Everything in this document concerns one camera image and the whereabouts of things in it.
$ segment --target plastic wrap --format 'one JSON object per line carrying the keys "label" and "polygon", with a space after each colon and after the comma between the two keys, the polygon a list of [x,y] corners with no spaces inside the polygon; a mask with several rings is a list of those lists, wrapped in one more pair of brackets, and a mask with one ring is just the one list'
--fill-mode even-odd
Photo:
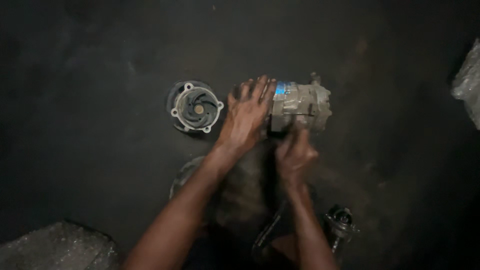
{"label": "plastic wrap", "polygon": [[465,107],[480,130],[480,41],[475,40],[453,82],[452,96],[465,102]]}
{"label": "plastic wrap", "polygon": [[115,243],[81,226],[57,222],[0,245],[0,269],[113,270]]}

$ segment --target dark floor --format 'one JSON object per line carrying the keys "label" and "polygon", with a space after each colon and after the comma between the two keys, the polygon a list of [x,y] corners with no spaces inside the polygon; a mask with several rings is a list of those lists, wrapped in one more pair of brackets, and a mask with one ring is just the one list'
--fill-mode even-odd
{"label": "dark floor", "polygon": [[447,269],[476,234],[480,133],[449,82],[478,1],[10,0],[0,6],[0,242],[61,219],[127,252],[176,172],[215,140],[171,127],[165,90],[224,99],[262,73],[332,91],[321,208],[362,229],[345,269]]}

